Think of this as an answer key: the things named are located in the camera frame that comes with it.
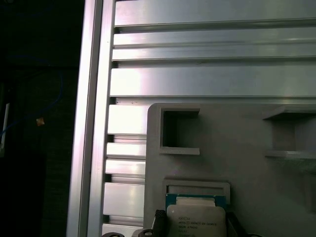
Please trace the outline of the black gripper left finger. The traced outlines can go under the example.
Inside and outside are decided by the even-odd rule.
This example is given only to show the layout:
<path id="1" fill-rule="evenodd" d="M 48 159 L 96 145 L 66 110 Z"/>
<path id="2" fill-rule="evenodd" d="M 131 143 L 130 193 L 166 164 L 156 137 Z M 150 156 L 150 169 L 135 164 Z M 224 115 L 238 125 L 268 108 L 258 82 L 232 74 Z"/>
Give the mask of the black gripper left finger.
<path id="1" fill-rule="evenodd" d="M 148 229 L 128 226 L 103 228 L 102 237 L 164 237 L 165 211 L 156 210 L 152 226 Z"/>

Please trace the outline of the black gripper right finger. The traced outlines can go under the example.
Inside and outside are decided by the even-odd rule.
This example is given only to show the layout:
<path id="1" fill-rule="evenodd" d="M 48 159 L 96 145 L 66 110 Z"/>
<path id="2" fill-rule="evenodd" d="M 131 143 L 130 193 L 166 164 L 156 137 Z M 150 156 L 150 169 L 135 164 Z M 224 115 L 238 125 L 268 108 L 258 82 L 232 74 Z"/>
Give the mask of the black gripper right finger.
<path id="1" fill-rule="evenodd" d="M 263 237 L 256 233 L 248 233 L 233 212 L 226 213 L 226 227 L 228 237 Z"/>

